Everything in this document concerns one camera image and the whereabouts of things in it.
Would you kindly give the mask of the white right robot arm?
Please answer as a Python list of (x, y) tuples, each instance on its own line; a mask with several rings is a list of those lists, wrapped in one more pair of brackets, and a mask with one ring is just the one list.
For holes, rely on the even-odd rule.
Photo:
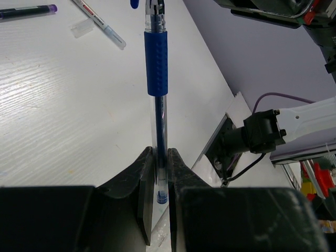
[[(217, 1), (231, 13), (288, 28), (303, 26), (335, 76), (335, 1)], [(251, 152), (265, 155), (310, 133), (335, 127), (335, 98), (308, 105), (253, 113), (241, 128), (223, 134), (227, 155)]]

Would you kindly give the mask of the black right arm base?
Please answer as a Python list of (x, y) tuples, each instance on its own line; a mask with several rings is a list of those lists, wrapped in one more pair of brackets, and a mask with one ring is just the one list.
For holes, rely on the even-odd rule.
[(219, 177), (220, 187), (226, 187), (229, 182), (238, 179), (255, 165), (253, 162), (237, 175), (233, 175), (238, 160), (247, 151), (249, 146), (245, 128), (237, 128), (231, 118), (225, 115), (205, 150), (205, 156)]

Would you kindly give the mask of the purple dark gel pen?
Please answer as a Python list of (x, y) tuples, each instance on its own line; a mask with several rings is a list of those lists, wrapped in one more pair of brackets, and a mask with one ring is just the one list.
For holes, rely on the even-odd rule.
[(58, 7), (55, 4), (1, 9), (1, 20), (52, 14), (57, 12), (57, 10)]

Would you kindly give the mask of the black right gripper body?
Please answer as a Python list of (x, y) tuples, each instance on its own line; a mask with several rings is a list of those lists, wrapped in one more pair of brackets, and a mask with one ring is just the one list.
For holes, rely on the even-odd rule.
[(325, 69), (335, 79), (335, 1), (217, 0), (239, 17), (297, 29), (303, 27), (320, 48)]

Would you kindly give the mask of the white marker pen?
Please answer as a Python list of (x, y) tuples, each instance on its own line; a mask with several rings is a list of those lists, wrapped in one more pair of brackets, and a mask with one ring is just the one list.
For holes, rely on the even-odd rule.
[(85, 1), (73, 0), (73, 2), (93, 20), (93, 22), (120, 50), (125, 49), (126, 42)]

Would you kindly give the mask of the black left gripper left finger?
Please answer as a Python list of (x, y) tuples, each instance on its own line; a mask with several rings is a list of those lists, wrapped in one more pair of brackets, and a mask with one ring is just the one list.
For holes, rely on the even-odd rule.
[(1, 188), (1, 251), (145, 251), (153, 210), (153, 155), (147, 147), (95, 187)]

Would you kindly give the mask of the blue ballpoint pen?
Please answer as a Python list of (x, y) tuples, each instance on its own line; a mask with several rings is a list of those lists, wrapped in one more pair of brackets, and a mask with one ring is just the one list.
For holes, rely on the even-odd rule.
[(164, 1), (145, 2), (145, 63), (148, 95), (151, 97), (151, 129), (156, 201), (168, 201), (167, 104), (168, 45)]

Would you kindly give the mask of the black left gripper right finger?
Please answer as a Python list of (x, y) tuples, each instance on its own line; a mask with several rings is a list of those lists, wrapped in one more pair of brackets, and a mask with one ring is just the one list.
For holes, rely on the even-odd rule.
[(329, 251), (309, 201), (285, 187), (214, 188), (169, 149), (173, 251)]

